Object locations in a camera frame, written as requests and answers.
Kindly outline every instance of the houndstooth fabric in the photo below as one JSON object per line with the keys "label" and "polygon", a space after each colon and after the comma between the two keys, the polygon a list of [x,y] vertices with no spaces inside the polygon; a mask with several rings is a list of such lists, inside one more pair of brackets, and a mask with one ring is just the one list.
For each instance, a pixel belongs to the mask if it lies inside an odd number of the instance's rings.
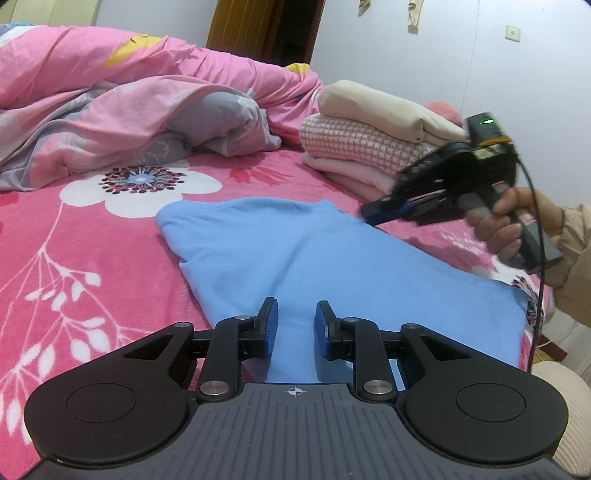
{"label": "houndstooth fabric", "polygon": [[316,113],[300,127],[302,147],[316,158],[353,160],[395,176],[435,150],[429,143],[410,143],[370,125]]}

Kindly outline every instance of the folded blue garment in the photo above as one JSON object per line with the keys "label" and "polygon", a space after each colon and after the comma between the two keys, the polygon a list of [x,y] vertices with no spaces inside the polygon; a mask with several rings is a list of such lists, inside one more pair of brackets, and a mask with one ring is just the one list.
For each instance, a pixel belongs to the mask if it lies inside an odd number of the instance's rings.
{"label": "folded blue garment", "polygon": [[330,202],[182,201],[160,210],[156,223],[212,326],[255,315],[266,297],[277,298],[266,378],[247,365],[256,380],[351,380],[350,364],[327,362],[315,346],[320,300],[339,317],[373,320],[382,330],[420,323],[517,365],[527,306],[521,290],[457,270]]}

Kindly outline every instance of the beige cabinet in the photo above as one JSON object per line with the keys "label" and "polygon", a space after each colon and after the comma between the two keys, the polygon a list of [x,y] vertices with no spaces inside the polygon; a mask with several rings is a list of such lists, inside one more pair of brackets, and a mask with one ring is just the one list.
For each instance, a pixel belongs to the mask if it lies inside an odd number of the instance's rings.
{"label": "beige cabinet", "polygon": [[8,0],[0,8],[0,23],[31,22],[50,25],[95,23],[100,0]]}

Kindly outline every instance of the black cable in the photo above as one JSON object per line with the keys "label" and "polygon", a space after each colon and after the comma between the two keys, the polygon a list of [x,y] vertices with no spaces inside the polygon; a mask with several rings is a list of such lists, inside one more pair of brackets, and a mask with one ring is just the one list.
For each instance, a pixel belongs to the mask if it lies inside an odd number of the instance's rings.
{"label": "black cable", "polygon": [[517,158],[517,163],[521,168],[521,171],[525,175],[525,179],[527,181],[528,187],[531,190],[531,195],[534,200],[534,210],[535,210],[535,219],[538,222],[538,237],[540,239],[540,290],[538,292],[538,308],[535,313],[535,322],[534,322],[534,333],[531,339],[531,347],[530,347],[530,354],[527,359],[527,372],[531,373],[531,367],[534,363],[534,355],[535,355],[535,348],[540,341],[540,333],[542,327],[542,308],[544,306],[544,287],[545,287],[545,270],[546,270],[546,251],[544,248],[544,234],[542,230],[542,221],[540,219],[540,209],[538,208],[538,198],[535,194],[534,183],[531,181],[530,174],[528,173],[525,165],[521,159]]}

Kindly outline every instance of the wall switch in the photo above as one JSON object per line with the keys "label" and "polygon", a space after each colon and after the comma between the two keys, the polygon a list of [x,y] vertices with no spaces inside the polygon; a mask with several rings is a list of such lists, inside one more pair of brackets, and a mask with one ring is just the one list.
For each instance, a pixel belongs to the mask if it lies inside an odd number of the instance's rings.
{"label": "wall switch", "polygon": [[505,38],[512,41],[521,41],[521,29],[513,25],[505,27]]}

